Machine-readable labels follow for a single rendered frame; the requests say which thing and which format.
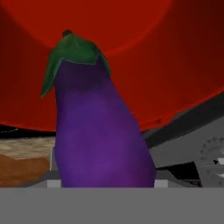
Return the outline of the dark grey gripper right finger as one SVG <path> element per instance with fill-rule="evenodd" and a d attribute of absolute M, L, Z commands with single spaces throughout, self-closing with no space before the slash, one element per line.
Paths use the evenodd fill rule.
<path fill-rule="evenodd" d="M 176 179 L 169 171 L 157 171 L 155 188 L 180 188 L 190 186 L 190 184 Z"/>

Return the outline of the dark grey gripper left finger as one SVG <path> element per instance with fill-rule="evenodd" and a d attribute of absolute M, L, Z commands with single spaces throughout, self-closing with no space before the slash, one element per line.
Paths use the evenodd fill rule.
<path fill-rule="evenodd" d="M 58 166 L 54 156 L 54 149 L 50 152 L 50 168 L 43 176 L 35 181 L 29 182 L 28 187 L 61 188 L 62 183 Z"/>

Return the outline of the purple eggplant with green cap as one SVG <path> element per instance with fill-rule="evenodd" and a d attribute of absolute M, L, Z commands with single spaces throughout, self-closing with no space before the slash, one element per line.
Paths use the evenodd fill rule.
<path fill-rule="evenodd" d="M 69 30 L 50 51 L 41 95 L 55 91 L 54 157 L 64 187 L 153 187 L 156 168 L 137 120 L 91 41 Z"/>

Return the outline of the red cooking pot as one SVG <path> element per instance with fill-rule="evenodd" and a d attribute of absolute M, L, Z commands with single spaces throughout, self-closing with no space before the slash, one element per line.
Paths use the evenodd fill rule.
<path fill-rule="evenodd" d="M 58 77 L 58 101 L 42 85 L 66 30 L 101 54 Z M 52 132 L 133 116 L 150 130 L 222 92 L 224 0 L 0 0 L 0 125 Z"/>

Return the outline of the grey stove with black hob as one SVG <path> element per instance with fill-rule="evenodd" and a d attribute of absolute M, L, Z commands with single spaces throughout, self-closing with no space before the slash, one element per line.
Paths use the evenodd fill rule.
<path fill-rule="evenodd" d="M 198 165 L 203 143 L 224 137 L 224 92 L 176 115 L 161 128 L 143 137 L 157 171 L 168 171 L 190 187 L 203 187 Z M 0 187 L 28 187 L 50 168 L 55 134 L 0 126 Z"/>

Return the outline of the grey stove knob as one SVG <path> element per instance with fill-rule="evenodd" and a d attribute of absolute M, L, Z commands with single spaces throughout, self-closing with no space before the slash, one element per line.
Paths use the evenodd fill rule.
<path fill-rule="evenodd" d="M 203 187 L 224 188 L 224 136 L 208 139 L 199 151 L 199 178 Z"/>

